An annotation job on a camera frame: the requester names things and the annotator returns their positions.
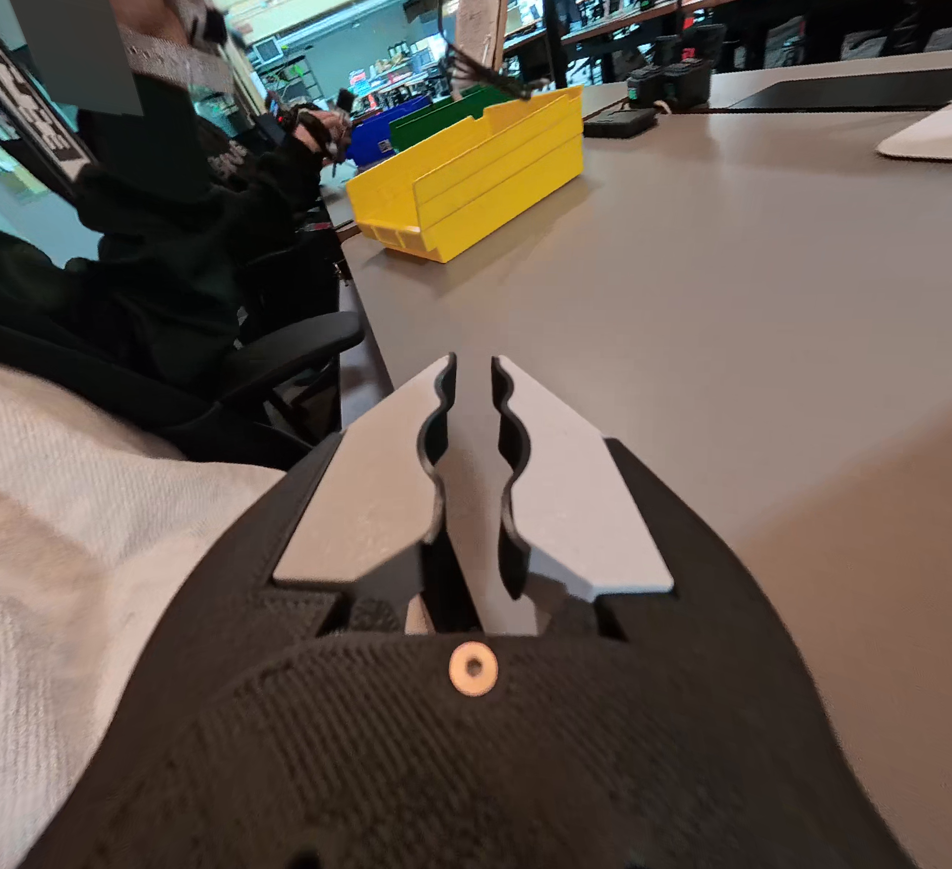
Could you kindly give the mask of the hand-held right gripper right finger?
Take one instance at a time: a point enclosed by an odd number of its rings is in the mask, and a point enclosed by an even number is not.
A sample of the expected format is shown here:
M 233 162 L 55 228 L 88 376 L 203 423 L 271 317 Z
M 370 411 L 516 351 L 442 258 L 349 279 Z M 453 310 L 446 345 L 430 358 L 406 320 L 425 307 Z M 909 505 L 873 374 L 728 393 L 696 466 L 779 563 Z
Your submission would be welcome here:
M 535 633 L 573 602 L 666 594 L 660 550 L 600 430 L 506 356 L 491 359 L 497 448 L 509 468 L 499 571 Z

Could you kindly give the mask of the yellow plastic bin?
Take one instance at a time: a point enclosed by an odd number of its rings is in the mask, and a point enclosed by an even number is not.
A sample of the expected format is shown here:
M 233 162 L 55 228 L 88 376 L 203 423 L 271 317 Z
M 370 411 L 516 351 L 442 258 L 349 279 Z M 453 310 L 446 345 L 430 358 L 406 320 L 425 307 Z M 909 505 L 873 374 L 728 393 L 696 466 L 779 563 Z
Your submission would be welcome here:
M 361 233 L 441 264 L 584 171 L 583 89 L 490 106 L 347 185 Z

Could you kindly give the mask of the black office chair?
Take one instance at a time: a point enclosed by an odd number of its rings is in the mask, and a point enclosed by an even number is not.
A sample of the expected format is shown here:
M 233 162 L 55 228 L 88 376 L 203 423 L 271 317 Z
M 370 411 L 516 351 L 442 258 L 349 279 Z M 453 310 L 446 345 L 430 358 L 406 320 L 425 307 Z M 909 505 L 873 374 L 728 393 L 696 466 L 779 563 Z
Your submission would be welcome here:
M 55 324 L 2 324 L 4 366 L 50 381 L 201 462 L 291 470 L 316 446 L 278 396 L 309 368 L 323 382 L 339 354 L 363 340 L 358 315 L 334 313 L 286 326 L 222 361 L 207 394 L 193 394 L 114 363 Z

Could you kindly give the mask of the dark green jacket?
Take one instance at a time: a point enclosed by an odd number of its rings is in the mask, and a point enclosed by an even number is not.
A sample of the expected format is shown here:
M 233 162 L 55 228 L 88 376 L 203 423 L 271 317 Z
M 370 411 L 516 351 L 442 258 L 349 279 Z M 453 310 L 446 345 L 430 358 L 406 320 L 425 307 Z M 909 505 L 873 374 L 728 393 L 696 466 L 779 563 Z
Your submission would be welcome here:
M 82 283 L 34 245 L 1 232 L 1 326 L 84 354 L 90 340 Z

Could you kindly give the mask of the blue plastic bin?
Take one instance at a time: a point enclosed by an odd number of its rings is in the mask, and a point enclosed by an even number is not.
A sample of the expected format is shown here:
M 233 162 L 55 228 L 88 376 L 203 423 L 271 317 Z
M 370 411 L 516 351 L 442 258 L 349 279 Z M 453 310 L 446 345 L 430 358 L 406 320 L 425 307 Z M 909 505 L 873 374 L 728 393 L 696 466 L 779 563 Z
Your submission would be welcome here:
M 419 95 L 387 110 L 372 114 L 356 124 L 351 134 L 351 146 L 347 160 L 357 168 L 367 169 L 395 154 L 390 141 L 390 125 L 405 117 L 415 115 L 431 104 L 427 95 Z

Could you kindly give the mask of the green plastic bin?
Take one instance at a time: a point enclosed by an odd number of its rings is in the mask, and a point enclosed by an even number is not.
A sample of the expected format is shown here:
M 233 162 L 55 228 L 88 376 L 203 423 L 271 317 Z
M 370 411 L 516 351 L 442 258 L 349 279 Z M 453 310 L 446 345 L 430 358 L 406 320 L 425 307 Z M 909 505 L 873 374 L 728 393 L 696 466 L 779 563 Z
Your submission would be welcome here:
M 446 98 L 391 122 L 390 145 L 395 153 L 401 153 L 467 118 L 478 120 L 485 108 L 506 101 L 512 98 L 496 87 L 472 86 L 458 100 Z

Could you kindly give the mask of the flat black device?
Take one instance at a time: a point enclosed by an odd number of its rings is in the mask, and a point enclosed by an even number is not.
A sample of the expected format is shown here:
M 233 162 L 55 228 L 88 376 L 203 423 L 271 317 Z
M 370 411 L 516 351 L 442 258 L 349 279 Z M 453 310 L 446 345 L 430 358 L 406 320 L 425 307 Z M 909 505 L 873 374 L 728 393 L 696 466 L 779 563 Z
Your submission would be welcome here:
M 584 120 L 583 135 L 596 139 L 630 139 L 646 133 L 657 122 L 655 109 L 604 110 Z

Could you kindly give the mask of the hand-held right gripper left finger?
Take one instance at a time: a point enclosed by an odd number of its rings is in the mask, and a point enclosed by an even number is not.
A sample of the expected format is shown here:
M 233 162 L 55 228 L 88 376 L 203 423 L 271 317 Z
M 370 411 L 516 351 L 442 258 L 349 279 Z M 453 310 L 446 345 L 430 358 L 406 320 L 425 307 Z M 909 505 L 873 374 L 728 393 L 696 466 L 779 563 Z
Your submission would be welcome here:
M 421 600 L 437 632 L 458 630 L 458 559 L 437 465 L 448 447 L 457 358 L 445 354 L 341 435 L 272 573 L 281 589 Z

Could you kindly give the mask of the black battery charger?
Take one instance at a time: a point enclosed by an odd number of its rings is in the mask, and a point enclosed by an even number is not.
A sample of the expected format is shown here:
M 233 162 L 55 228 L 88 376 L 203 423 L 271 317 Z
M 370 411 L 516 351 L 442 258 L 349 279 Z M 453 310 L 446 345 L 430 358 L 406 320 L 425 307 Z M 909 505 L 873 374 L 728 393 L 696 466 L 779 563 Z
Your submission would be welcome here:
M 711 76 L 710 61 L 700 57 L 665 66 L 661 100 L 677 114 L 705 108 L 710 98 Z
M 627 105 L 631 109 L 654 109 L 667 105 L 665 70 L 649 64 L 631 72 L 626 82 Z

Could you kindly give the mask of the white shirt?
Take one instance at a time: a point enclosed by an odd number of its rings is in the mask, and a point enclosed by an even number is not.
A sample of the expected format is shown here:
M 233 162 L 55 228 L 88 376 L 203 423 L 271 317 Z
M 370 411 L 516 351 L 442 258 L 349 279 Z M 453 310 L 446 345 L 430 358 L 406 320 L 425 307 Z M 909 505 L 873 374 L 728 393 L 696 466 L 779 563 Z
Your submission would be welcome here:
M 183 582 L 283 475 L 187 460 L 2 367 L 2 867 L 18 866 L 83 775 Z

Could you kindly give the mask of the light grey desk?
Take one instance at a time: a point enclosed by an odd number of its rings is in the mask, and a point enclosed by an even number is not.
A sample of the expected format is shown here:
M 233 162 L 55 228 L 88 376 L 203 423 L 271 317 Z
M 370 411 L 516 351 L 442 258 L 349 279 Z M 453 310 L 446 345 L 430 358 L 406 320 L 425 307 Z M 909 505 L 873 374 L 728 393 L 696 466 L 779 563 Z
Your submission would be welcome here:
M 535 629 L 496 566 L 505 355 L 743 560 L 894 833 L 950 867 L 950 167 L 876 153 L 915 118 L 667 116 L 447 265 L 344 253 L 394 386 L 457 354 L 439 468 L 483 627 Z

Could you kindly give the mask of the framed tag sign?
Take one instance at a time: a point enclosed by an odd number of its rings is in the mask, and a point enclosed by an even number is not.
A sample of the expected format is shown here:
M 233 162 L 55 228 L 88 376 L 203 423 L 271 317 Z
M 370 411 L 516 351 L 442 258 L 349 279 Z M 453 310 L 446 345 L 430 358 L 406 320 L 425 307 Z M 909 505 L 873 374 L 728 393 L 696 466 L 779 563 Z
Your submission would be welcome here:
M 31 75 L 1 48 L 2 148 L 69 202 L 89 149 Z

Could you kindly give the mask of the black pole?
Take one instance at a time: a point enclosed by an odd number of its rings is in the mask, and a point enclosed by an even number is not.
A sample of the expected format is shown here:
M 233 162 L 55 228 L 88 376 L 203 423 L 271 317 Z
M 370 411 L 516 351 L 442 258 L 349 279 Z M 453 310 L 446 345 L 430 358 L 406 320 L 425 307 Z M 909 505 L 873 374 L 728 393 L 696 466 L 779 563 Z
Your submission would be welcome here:
M 549 64 L 551 82 L 556 89 L 565 89 L 567 86 L 566 58 L 563 47 L 563 37 L 560 31 L 560 20 L 556 0 L 541 0 L 544 26 L 545 52 Z

